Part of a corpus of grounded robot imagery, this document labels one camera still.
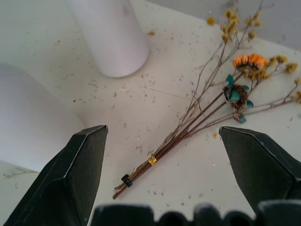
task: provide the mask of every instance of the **white object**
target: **white object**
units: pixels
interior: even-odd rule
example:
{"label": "white object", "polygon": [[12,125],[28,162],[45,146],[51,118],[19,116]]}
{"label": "white object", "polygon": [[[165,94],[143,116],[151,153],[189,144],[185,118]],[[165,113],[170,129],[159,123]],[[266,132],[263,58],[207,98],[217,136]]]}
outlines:
{"label": "white object", "polygon": [[0,160],[41,171],[82,129],[34,78],[0,64]]}
{"label": "white object", "polygon": [[99,70],[109,77],[136,72],[147,60],[147,39],[129,0],[69,0]]}

